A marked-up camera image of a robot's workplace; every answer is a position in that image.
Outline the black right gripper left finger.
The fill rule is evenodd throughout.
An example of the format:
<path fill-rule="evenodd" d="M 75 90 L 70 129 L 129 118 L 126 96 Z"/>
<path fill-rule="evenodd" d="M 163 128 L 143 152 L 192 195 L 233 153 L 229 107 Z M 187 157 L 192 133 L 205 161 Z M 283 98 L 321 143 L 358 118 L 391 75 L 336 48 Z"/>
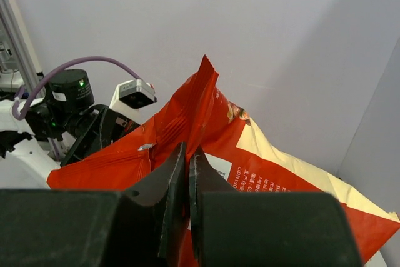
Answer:
<path fill-rule="evenodd" d="M 2 266 L 177 266 L 186 145 L 124 191 L 4 189 Z"/>

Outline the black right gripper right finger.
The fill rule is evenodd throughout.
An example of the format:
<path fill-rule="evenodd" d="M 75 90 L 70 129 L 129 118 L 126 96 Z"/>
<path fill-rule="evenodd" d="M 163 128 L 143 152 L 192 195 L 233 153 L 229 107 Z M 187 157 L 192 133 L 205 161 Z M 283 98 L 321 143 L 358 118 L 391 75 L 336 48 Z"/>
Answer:
<path fill-rule="evenodd" d="M 240 192 L 198 148 L 189 164 L 200 266 L 361 266 L 344 210 L 323 192 Z"/>

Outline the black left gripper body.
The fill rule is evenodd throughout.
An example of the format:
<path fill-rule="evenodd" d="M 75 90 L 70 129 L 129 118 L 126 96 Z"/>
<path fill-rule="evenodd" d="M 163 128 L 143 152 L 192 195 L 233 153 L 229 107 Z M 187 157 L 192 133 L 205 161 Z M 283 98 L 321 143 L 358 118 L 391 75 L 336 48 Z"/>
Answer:
<path fill-rule="evenodd" d="M 61 161 L 61 166 L 82 161 L 138 127 L 137 122 L 103 104 L 73 115 L 66 123 L 66 131 L 76 140 Z"/>

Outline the large red chips bag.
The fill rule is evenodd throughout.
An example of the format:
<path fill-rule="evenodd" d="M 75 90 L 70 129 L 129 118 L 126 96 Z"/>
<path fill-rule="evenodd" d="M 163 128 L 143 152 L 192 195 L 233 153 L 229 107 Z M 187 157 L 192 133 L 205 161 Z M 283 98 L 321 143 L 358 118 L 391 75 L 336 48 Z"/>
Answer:
<path fill-rule="evenodd" d="M 248 113 L 216 86 L 218 74 L 203 58 L 199 70 L 153 117 L 112 145 L 52 171 L 52 189 L 122 190 L 158 168 L 181 141 L 200 146 L 214 169 L 244 192 L 324 191 L 342 205 L 364 262 L 399 230 L 388 213 L 329 172 L 275 148 Z"/>

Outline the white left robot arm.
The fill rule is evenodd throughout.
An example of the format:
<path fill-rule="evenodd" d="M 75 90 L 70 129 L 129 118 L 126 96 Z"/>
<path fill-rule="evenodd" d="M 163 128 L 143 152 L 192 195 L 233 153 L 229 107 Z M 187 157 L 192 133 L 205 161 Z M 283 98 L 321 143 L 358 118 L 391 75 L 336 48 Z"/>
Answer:
<path fill-rule="evenodd" d="M 109 105 L 95 104 L 88 74 L 62 70 L 43 98 L 1 101 L 1 188 L 47 188 L 47 177 L 116 142 L 139 126 L 154 89 L 142 79 L 116 86 Z"/>

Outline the aluminium table edge rail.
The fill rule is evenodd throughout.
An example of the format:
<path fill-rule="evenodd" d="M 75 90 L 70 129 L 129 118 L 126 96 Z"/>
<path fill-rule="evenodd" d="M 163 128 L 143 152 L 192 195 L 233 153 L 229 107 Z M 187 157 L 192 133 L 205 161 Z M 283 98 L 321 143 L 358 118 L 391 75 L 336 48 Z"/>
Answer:
<path fill-rule="evenodd" d="M 16 0 L 1 0 L 1 91 L 31 92 L 43 69 Z"/>

